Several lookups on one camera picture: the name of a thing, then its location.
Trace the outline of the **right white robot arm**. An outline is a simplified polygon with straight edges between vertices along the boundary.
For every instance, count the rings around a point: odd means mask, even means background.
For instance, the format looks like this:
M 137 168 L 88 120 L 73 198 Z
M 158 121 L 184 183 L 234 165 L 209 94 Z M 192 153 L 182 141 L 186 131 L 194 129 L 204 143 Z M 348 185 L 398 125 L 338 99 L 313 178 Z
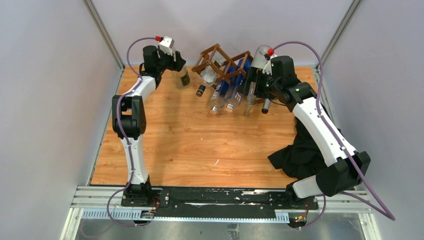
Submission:
M 248 92 L 262 99 L 278 99 L 305 126 L 320 150 L 326 168 L 286 186 L 285 201 L 298 209 L 307 198 L 316 195 L 332 197 L 362 183 L 371 159 L 358 152 L 330 120 L 318 95 L 308 82 L 296 75 L 294 61 L 287 55 L 255 56 L 245 76 Z

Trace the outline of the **clear bottle black cap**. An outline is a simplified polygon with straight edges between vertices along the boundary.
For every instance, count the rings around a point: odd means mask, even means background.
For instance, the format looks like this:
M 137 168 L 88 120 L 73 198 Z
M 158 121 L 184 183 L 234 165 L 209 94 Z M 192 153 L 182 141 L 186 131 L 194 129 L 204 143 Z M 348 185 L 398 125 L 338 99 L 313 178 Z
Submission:
M 205 89 L 215 83 L 218 76 L 219 74 L 212 68 L 212 66 L 207 66 L 198 77 L 198 79 L 201 81 L 201 84 L 198 87 L 196 96 L 201 97 Z

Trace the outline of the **clear glass bottle gold label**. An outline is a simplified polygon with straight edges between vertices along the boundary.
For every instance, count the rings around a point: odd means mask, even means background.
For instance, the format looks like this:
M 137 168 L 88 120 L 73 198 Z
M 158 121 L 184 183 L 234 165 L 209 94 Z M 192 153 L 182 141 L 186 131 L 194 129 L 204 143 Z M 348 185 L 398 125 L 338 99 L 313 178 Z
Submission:
M 172 75 L 178 89 L 185 90 L 190 86 L 191 79 L 186 65 L 180 71 L 172 71 Z

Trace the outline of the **blue clear square bottle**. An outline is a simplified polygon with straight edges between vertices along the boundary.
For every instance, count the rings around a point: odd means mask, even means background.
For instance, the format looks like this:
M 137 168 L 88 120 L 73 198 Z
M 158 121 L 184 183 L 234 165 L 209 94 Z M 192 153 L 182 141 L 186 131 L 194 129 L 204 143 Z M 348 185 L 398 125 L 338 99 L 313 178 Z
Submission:
M 232 76 L 227 82 L 222 80 L 217 83 L 216 88 L 209 100 L 210 113 L 216 115 L 223 108 L 233 94 L 235 88 L 235 76 Z

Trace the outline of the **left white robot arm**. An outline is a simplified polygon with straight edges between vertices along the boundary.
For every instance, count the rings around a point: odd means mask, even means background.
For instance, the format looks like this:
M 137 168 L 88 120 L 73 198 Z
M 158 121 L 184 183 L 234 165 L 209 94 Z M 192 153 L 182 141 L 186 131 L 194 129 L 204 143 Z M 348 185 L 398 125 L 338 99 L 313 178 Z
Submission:
M 166 70 L 179 72 L 186 64 L 177 50 L 167 54 L 158 46 L 148 45 L 142 53 L 144 62 L 136 71 L 135 84 L 125 93 L 112 98 L 112 128 L 124 147 L 128 172 L 122 191 L 121 204 L 124 207 L 146 207 L 154 200 L 143 150 L 147 128 L 144 101 L 158 88 Z

